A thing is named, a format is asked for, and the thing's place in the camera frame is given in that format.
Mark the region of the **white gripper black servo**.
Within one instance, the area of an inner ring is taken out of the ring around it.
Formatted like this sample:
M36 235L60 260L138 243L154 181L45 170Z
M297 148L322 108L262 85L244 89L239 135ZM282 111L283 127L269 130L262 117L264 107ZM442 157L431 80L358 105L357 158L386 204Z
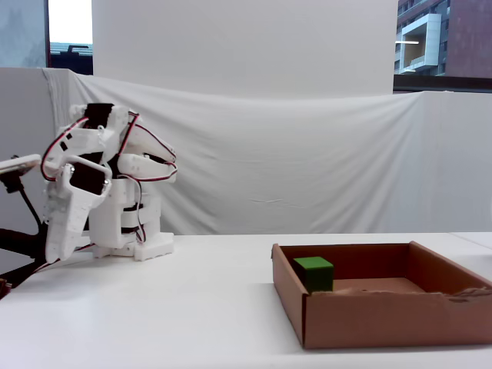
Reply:
M61 160L56 181L45 189L43 222L48 225L45 260L67 260L78 245L91 209L98 207L111 187L112 172L76 155Z

